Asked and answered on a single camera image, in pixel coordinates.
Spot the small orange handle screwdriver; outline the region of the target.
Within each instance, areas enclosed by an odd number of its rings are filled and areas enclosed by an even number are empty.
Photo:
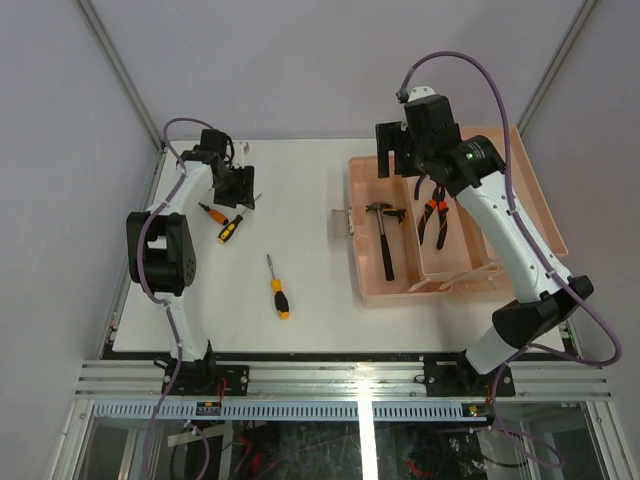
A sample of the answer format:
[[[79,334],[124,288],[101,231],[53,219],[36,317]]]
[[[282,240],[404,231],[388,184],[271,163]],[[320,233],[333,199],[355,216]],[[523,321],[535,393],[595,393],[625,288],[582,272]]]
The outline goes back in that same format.
[[[212,207],[209,207],[208,205],[205,205],[203,203],[200,203],[199,206],[209,217],[211,217],[219,225],[226,226],[229,223],[229,219],[222,212]]]

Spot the claw hammer black handle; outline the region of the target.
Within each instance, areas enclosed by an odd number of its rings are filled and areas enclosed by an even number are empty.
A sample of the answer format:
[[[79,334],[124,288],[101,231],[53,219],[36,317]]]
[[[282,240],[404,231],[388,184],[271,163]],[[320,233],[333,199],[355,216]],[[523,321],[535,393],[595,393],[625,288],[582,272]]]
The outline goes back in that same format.
[[[367,212],[374,212],[376,214],[384,274],[385,274],[385,279],[388,282],[395,280],[392,258],[391,258],[390,248],[389,248],[386,230],[384,226],[384,220],[383,220],[383,210],[390,207],[391,207],[390,204],[386,204],[382,202],[374,202],[366,206]]]

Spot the pink translucent plastic toolbox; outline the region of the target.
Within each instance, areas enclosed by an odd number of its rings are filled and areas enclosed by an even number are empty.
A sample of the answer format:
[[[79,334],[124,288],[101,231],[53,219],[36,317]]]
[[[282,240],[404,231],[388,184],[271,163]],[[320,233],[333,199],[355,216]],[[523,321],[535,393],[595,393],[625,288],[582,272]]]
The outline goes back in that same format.
[[[418,179],[379,178],[377,158],[357,156],[347,162],[347,201],[331,214],[331,234],[347,240],[354,251],[357,285],[368,307],[408,306],[452,295],[458,301],[510,301],[508,275],[486,235],[470,214],[447,198],[448,231],[439,247],[439,221],[420,218],[435,185],[424,180],[420,199],[413,199]],[[367,205],[384,202],[406,210],[402,224],[386,218],[395,280],[385,279],[377,220]]]

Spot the blue handle cutting pliers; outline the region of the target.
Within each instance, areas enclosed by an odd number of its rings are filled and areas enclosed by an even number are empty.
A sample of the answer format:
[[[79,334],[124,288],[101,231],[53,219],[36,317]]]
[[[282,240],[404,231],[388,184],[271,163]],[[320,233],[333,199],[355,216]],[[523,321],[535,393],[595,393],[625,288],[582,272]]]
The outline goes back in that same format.
[[[416,181],[416,184],[414,186],[414,190],[413,190],[413,199],[415,201],[418,201],[420,199],[420,191],[421,191],[421,186],[422,183],[424,182],[426,178],[426,175],[421,175],[418,177],[418,180]]]

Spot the long thin shaft screwdriver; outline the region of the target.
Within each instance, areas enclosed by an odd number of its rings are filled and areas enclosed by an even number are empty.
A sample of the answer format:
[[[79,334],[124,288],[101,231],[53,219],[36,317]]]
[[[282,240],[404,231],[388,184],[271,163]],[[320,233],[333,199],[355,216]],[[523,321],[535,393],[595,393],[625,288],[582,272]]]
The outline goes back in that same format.
[[[395,208],[395,207],[389,207],[383,210],[383,214],[386,216],[395,218],[399,224],[402,224],[406,217],[406,210]]]

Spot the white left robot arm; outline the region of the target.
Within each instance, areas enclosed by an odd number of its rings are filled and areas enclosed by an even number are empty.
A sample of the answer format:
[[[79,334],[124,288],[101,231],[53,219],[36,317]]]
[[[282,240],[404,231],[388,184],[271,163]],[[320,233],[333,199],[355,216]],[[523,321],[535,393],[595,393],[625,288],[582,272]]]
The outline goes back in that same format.
[[[126,219],[129,275],[163,312],[171,341],[163,363],[163,391],[224,396],[232,375],[216,365],[211,341],[187,305],[197,276],[196,248],[188,216],[205,195],[215,205],[252,210],[255,168],[244,162],[229,134],[209,124],[199,142],[176,157],[178,178],[166,197]]]

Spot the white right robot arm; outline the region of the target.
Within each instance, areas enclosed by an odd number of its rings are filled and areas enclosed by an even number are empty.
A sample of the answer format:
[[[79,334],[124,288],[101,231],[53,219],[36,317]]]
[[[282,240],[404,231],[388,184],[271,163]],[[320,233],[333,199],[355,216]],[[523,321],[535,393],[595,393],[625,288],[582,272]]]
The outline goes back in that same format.
[[[478,394],[501,364],[566,320],[594,286],[557,259],[515,198],[501,152],[483,135],[462,137],[446,96],[418,87],[400,101],[404,120],[375,128],[379,177],[427,176],[444,187],[489,240],[515,295],[448,373],[463,392]]]

